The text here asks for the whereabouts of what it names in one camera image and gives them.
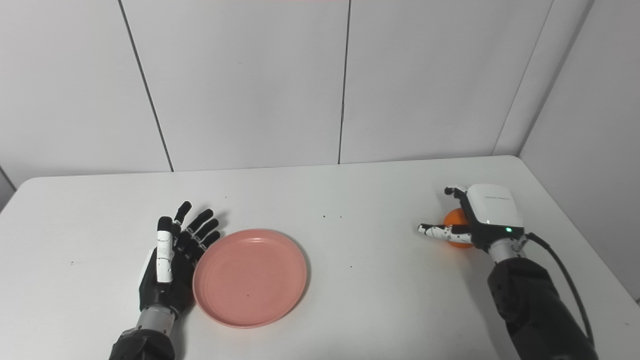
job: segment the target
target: robotic finger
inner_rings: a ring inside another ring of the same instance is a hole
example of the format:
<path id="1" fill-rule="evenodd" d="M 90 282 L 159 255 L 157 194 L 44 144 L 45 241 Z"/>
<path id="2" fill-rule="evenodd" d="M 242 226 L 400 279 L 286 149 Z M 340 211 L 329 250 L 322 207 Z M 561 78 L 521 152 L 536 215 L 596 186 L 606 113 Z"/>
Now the robotic finger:
<path id="1" fill-rule="evenodd" d="M 471 244 L 469 225 L 431 225 L 420 224 L 418 232 L 436 239 L 454 243 Z"/>

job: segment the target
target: orange ball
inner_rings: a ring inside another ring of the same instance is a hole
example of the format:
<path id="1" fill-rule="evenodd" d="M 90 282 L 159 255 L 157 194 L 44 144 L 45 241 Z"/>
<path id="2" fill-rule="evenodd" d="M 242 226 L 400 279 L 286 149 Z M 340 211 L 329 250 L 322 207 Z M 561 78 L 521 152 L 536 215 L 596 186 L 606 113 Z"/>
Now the orange ball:
<path id="1" fill-rule="evenodd" d="M 462 211 L 461 208 L 458 209 L 454 209 L 452 211 L 450 211 L 447 216 L 444 217 L 444 221 L 442 222 L 444 225 L 467 225 L 469 224 L 469 222 L 467 221 L 467 218 L 465 218 L 465 213 Z M 473 244 L 466 244 L 466 243 L 456 243 L 453 241 L 448 241 L 451 246 L 453 247 L 457 247 L 460 249 L 468 249 L 470 247 L 473 247 Z"/>

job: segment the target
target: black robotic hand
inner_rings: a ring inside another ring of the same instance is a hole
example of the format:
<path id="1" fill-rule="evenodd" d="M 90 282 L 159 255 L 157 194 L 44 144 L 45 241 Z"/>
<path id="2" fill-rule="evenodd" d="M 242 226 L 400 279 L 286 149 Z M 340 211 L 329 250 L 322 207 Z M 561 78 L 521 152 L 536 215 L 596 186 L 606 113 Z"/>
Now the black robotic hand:
<path id="1" fill-rule="evenodd" d="M 206 209 L 182 230 L 191 203 L 184 202 L 175 218 L 158 220 L 158 247 L 140 283 L 140 318 L 113 344 L 109 360 L 174 360 L 169 334 L 175 319 L 193 305 L 195 267 L 218 238 L 218 220 Z"/>
<path id="2" fill-rule="evenodd" d="M 171 309 L 177 318 L 193 304 L 193 272 L 207 248 L 220 238 L 220 233 L 214 230 L 219 223 L 211 209 L 201 212 L 182 230 L 182 222 L 190 209 L 191 204 L 186 201 L 173 220 L 170 217 L 158 220 L 158 231 L 168 231 L 173 238 L 173 259 L 170 259 L 173 279 L 158 281 L 156 248 L 140 283 L 140 311 L 159 304 Z"/>

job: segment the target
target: black cable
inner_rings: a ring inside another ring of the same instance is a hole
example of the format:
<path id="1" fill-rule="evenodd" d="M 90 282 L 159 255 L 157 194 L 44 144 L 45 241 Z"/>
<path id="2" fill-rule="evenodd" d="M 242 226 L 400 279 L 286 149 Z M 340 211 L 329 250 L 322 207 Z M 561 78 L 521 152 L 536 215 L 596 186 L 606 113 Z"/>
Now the black cable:
<path id="1" fill-rule="evenodd" d="M 526 235 L 526 237 L 532 240 L 534 243 L 537 243 L 538 245 L 543 247 L 551 255 L 551 257 L 554 258 L 554 260 L 558 264 L 558 267 L 562 271 L 562 274 L 564 275 L 566 282 L 569 284 L 571 293 L 575 298 L 575 303 L 578 305 L 578 310 L 580 311 L 582 322 L 584 322 L 584 332 L 586 333 L 587 339 L 592 345 L 594 345 L 593 332 L 591 331 L 591 323 L 589 322 L 587 311 L 584 309 L 584 304 L 582 303 L 582 299 L 580 298 L 578 289 L 575 287 L 575 284 L 573 283 L 573 279 L 571 278 L 571 275 L 569 275 L 569 271 L 567 271 L 566 267 L 564 267 L 562 260 L 560 260 L 560 257 L 556 254 L 556 252 L 553 251 L 553 249 L 551 249 L 551 245 L 549 245 L 545 240 L 542 240 L 542 238 L 540 238 L 538 235 L 534 233 L 529 233 Z"/>

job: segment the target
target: tabletop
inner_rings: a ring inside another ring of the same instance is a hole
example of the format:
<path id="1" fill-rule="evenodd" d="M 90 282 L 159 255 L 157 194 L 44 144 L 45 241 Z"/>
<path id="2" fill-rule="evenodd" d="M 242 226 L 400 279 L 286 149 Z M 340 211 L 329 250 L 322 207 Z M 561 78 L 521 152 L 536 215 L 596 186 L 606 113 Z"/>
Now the tabletop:
<path id="1" fill-rule="evenodd" d="M 416 231 L 458 207 L 445 186 L 474 183 L 509 187 L 525 228 L 563 259 L 600 358 L 637 359 L 640 308 L 511 156 L 31 179 L 0 213 L 2 357 L 106 359 L 138 319 L 158 217 L 190 200 L 217 213 L 223 234 L 293 239 L 309 280 L 288 315 L 256 329 L 194 308 L 172 332 L 179 359 L 517 359 L 486 285 L 489 255 Z M 552 258 L 525 250 L 582 324 Z"/>

